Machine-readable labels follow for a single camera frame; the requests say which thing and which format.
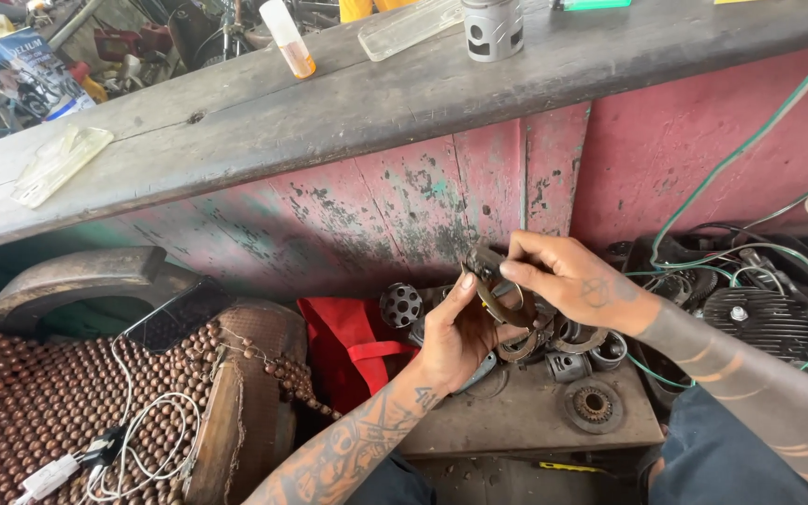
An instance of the jeans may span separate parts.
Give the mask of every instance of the jeans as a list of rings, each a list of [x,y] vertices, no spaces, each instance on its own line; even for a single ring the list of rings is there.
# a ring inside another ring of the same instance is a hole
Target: jeans
[[[808,483],[701,387],[673,404],[663,458],[650,505],[808,505]],[[434,503],[426,479],[392,453],[346,505]]]

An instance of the hand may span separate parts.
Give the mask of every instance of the hand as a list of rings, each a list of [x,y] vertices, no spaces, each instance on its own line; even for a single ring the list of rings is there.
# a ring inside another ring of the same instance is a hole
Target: hand
[[[515,231],[501,274],[543,296],[564,316],[635,336],[660,310],[660,299],[620,274],[572,237]]]
[[[474,274],[461,275],[442,303],[426,315],[423,350],[415,362],[445,394],[460,389],[499,342],[526,332],[495,326],[476,297],[476,281]]]

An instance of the magazine cover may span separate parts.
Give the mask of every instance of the magazine cover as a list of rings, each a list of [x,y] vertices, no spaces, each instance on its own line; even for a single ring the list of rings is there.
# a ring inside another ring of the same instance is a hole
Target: magazine cover
[[[0,39],[0,91],[46,121],[95,105],[33,28]]]

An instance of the smartphone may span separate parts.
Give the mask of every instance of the smartphone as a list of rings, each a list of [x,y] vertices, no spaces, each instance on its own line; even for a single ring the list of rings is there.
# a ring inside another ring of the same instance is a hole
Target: smartphone
[[[124,334],[147,350],[163,354],[229,308],[234,301],[235,298],[216,279],[206,275],[127,328]]]

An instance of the red bag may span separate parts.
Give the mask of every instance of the red bag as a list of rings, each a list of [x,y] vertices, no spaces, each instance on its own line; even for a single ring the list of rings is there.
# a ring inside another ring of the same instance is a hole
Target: red bag
[[[383,356],[419,351],[394,339],[394,330],[382,320],[376,300],[301,298],[298,308],[307,321],[314,386],[342,413],[389,383]]]

